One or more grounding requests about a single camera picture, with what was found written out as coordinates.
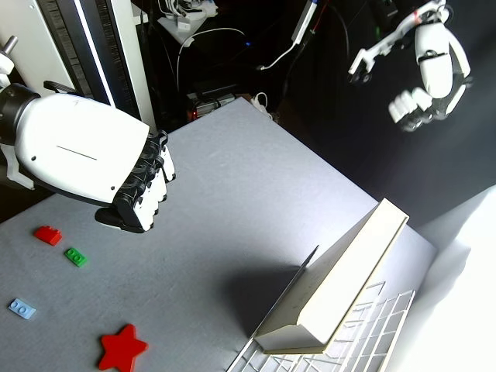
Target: red star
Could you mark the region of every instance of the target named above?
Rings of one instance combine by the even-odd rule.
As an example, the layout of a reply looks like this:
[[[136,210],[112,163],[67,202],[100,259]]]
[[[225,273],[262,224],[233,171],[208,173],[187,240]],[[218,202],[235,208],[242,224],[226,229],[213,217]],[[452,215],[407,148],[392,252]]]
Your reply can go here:
[[[98,368],[107,370],[115,367],[120,372],[133,372],[134,360],[148,349],[148,344],[136,338],[136,327],[128,324],[118,335],[102,336],[105,349]]]

